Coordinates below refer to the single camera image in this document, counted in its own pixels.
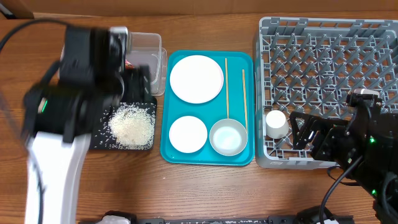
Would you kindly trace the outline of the grey metal bowl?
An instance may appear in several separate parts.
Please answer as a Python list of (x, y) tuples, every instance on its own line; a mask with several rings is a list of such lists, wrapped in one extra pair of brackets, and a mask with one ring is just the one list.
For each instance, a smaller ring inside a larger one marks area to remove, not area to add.
[(248, 142), (246, 128), (235, 119), (221, 119), (210, 129), (210, 144), (223, 156), (236, 156), (243, 152)]

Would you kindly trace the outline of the small white dish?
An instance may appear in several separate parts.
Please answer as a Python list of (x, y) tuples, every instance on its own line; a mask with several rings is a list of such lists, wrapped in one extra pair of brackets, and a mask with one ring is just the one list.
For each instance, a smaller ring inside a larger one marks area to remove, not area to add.
[(171, 145), (179, 152), (194, 153), (206, 143), (207, 128), (202, 120), (195, 116), (182, 116), (176, 119), (169, 130)]

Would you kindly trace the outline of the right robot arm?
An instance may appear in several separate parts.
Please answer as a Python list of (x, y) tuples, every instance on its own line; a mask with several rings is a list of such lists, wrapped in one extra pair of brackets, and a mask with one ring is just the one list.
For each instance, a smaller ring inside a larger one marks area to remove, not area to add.
[(318, 210), (326, 221), (326, 203), (344, 178), (354, 180), (373, 199), (381, 223), (397, 223), (397, 115), (381, 113), (379, 103), (353, 103), (352, 118), (326, 119), (294, 111), (289, 120), (294, 146), (312, 143), (311, 156), (336, 162), (343, 173), (326, 192)]

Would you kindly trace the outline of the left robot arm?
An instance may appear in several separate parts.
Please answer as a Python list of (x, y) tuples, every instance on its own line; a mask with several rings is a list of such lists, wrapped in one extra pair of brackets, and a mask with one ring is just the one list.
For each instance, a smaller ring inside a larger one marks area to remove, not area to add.
[(157, 100), (143, 56), (151, 34), (69, 26), (60, 58), (24, 96), (26, 223), (74, 223), (91, 149), (146, 151)]

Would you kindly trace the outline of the white cup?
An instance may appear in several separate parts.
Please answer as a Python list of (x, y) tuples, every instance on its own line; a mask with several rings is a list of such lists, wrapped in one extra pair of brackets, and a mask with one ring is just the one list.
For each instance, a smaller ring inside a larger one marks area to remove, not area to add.
[(280, 139), (289, 132), (287, 118), (283, 112), (272, 110), (266, 114), (266, 134), (272, 139)]

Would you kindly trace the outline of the red snack wrapper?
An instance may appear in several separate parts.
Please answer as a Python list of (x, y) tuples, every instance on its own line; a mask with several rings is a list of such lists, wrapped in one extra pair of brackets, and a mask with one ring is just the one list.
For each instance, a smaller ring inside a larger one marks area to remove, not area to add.
[(133, 69), (133, 68), (134, 68), (134, 65), (126, 60), (125, 61), (125, 69)]

